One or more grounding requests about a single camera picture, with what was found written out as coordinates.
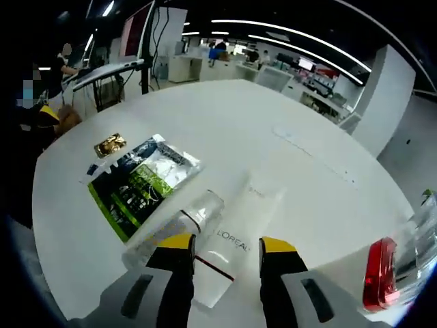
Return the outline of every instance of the computer screen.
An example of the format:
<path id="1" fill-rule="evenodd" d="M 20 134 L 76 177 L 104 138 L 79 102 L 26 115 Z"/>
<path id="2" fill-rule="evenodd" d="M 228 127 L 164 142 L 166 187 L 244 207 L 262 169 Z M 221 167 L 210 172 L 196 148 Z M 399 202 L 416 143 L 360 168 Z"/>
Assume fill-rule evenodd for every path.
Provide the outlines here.
<path id="1" fill-rule="evenodd" d="M 149 16 L 153 1 L 142 7 L 129 17 L 124 23 L 122 42 L 120 45 L 120 57 L 137 56 L 143 37 L 144 25 Z"/>
<path id="2" fill-rule="evenodd" d="M 299 64 L 300 67 L 304 68 L 305 70 L 312 70 L 314 63 L 312 61 L 309 61 L 308 59 L 305 59 L 304 57 L 299 58 Z"/>

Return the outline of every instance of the ceiling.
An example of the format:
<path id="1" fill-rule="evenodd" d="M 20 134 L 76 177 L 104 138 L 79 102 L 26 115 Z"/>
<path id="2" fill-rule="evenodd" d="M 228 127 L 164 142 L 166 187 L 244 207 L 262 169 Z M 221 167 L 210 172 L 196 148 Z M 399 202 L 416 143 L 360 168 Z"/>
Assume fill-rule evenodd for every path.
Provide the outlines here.
<path id="1" fill-rule="evenodd" d="M 200 31 L 205 37 L 210 36 L 211 31 L 227 31 L 230 38 L 242 39 L 248 39 L 248 34 L 272 38 L 267 32 L 279 33 L 277 29 L 260 26 L 211 23 L 212 19 L 270 23 L 315 36 L 366 64 L 371 63 L 378 49 L 391 44 L 416 70 L 414 88 L 435 92 L 429 80 L 437 86 L 437 42 L 432 33 L 432 11 L 426 10 L 425 0 L 416 0 L 414 5 L 398 0 L 347 0 L 347 3 L 364 11 L 393 32 L 420 62 L 429 78 L 393 36 L 340 1 L 269 0 L 258 2 L 259 5 L 249 0 L 220 0 L 214 3 L 200 0 L 170 0 L 167 3 L 171 7 L 188 10 L 186 21 L 191 24 L 184 31 Z M 111 14 L 102 18 L 101 15 L 110 2 L 93 0 L 87 16 L 89 0 L 65 3 L 32 1 L 29 12 L 22 14 L 23 21 L 31 29 L 23 32 L 27 42 L 20 44 L 17 51 L 25 51 L 31 60 L 42 66 L 53 54 L 59 52 L 64 42 L 72 43 L 77 49 L 83 47 L 89 35 L 95 33 L 95 28 L 99 28 L 97 33 L 101 38 L 120 35 L 124 20 L 149 0 L 115 0 Z M 288 36 L 290 44 L 316 53 L 346 70 L 353 70 L 356 66 L 353 61 L 323 44 L 292 33 Z"/>

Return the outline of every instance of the loreal tube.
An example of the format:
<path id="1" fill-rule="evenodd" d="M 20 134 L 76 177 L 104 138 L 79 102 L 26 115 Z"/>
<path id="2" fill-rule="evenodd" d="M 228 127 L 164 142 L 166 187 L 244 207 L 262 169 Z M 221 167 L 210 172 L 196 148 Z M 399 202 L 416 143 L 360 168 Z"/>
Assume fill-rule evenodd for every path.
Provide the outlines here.
<path id="1" fill-rule="evenodd" d="M 265 188 L 253 181 L 244 186 L 195 256 L 194 298 L 198 302 L 212 308 L 229 288 L 249 252 L 257 248 L 282 195 L 283 190 Z"/>
<path id="2" fill-rule="evenodd" d="M 204 233 L 206 226 L 214 230 L 219 224 L 220 212 L 224 207 L 223 200 L 213 191 L 192 201 L 187 207 L 179 210 L 161 228 L 148 234 L 138 245 L 128 249 L 122 255 L 122 261 L 127 269 L 137 265 L 146 265 L 159 242 L 176 234 L 192 233 L 197 235 L 196 247 L 201 247 L 208 236 Z"/>

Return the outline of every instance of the ceiling light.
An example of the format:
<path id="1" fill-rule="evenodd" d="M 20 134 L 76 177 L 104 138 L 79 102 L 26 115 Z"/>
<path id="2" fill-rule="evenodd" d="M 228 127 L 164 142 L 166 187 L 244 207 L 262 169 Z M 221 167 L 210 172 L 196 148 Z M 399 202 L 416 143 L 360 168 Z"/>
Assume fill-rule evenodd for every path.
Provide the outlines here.
<path id="1" fill-rule="evenodd" d="M 93 40 L 93 35 L 90 35 L 89 39 L 88 39 L 88 42 L 87 42 L 87 45 L 85 46 L 85 52 L 87 52 L 87 50 L 89 48 L 89 45 L 91 44 L 92 40 Z"/>
<path id="2" fill-rule="evenodd" d="M 308 54 L 308 55 L 310 55 L 310 56 L 313 56 L 313 57 L 315 57 L 315 58 L 318 58 L 318 59 L 322 60 L 323 62 L 327 63 L 328 65 L 331 65 L 332 67 L 335 67 L 335 68 L 338 69 L 340 72 L 342 72 L 342 73 L 348 75 L 351 79 L 353 79 L 353 80 L 356 81 L 357 83 L 359 83 L 359 84 L 361 84 L 361 85 L 363 84 L 362 81 L 360 81 L 359 79 L 357 79 L 354 75 L 350 74 L 347 70 L 344 70 L 343 68 L 341 68 L 340 66 L 338 66 L 338 65 L 336 65 L 336 64 L 334 64 L 334 63 L 332 63 L 331 61 L 328 61 L 327 59 L 324 59 L 323 57 L 320 57 L 319 55 L 316 55 L 315 53 L 312 53 L 312 52 L 310 52 L 310 51 L 308 51 L 308 50 L 305 50 L 305 49 L 299 48 L 298 46 L 292 46 L 291 44 L 288 44 L 288 43 L 285 43 L 285 42 L 282 42 L 282 41 L 278 41 L 278 40 L 274 40 L 274 39 L 269 39 L 269 38 L 264 38 L 264 37 L 262 37 L 262 36 L 253 36 L 253 35 L 249 34 L 249 37 L 250 37 L 250 38 L 255 38 L 255 39 L 264 40 L 264 41 L 274 42 L 274 43 L 277 43 L 277 44 L 282 44 L 283 46 L 288 46 L 288 47 L 293 48 L 293 49 L 296 49 L 297 51 L 300 51 L 300 52 L 302 52 L 302 53 L 306 53 L 306 54 Z"/>
<path id="3" fill-rule="evenodd" d="M 356 62 L 359 66 L 363 67 L 367 72 L 371 72 L 371 69 L 369 66 L 367 66 L 366 64 L 362 63 L 361 61 L 357 60 L 357 58 L 349 55 L 348 53 L 346 53 L 345 51 L 341 50 L 340 48 L 337 48 L 336 46 L 334 46 L 331 43 L 327 43 L 326 41 L 323 41 L 319 38 L 316 38 L 315 36 L 310 36 L 309 34 L 300 32 L 300 31 L 296 31 L 295 29 L 289 29 L 287 27 L 283 27 L 283 26 L 278 26 L 278 25 L 273 25 L 273 24 L 268 24 L 268 23 L 260 23 L 260 22 L 253 22 L 250 20 L 237 20 L 237 19 L 213 19 L 211 20 L 211 23 L 243 23 L 243 24 L 251 24 L 251 25 L 260 25 L 260 26 L 265 26 L 265 27 L 272 27 L 273 29 L 282 29 L 283 31 L 288 31 L 290 33 L 295 33 L 298 34 L 300 36 L 304 36 L 306 38 L 312 39 L 314 41 L 317 41 L 321 44 L 324 44 L 325 46 L 329 46 L 331 49 L 334 49 L 336 51 L 338 51 L 339 53 L 341 53 L 342 55 L 345 55 L 347 58 L 353 60 L 354 62 Z"/>
<path id="4" fill-rule="evenodd" d="M 112 0 L 111 3 L 108 5 L 108 7 L 106 8 L 106 10 L 103 12 L 103 17 L 106 17 L 109 15 L 109 12 L 111 12 L 112 7 L 114 6 L 114 1 Z"/>

